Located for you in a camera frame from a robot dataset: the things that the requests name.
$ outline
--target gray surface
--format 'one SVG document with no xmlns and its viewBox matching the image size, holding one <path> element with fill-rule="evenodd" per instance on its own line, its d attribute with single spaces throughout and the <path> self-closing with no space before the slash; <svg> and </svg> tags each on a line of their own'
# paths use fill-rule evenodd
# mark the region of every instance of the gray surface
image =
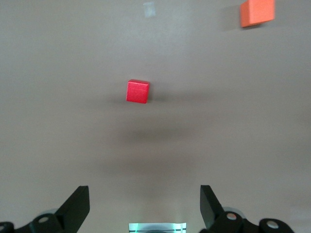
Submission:
<svg viewBox="0 0 311 233">
<path fill-rule="evenodd" d="M 241 0 L 3 0 L 0 220 L 89 185 L 80 232 L 204 227 L 199 187 L 258 223 L 311 232 L 311 3 L 239 28 Z M 127 81 L 151 101 L 125 102 Z"/>
</svg>

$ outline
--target wooden block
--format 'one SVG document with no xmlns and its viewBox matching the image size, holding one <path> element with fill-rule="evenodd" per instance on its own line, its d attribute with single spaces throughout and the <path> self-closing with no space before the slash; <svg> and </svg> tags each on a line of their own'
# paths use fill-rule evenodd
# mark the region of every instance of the wooden block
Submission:
<svg viewBox="0 0 311 233">
<path fill-rule="evenodd" d="M 127 84 L 126 101 L 147 103 L 150 83 L 131 79 Z"/>
<path fill-rule="evenodd" d="M 275 0 L 247 0 L 240 6 L 241 27 L 248 27 L 275 18 Z"/>
</svg>

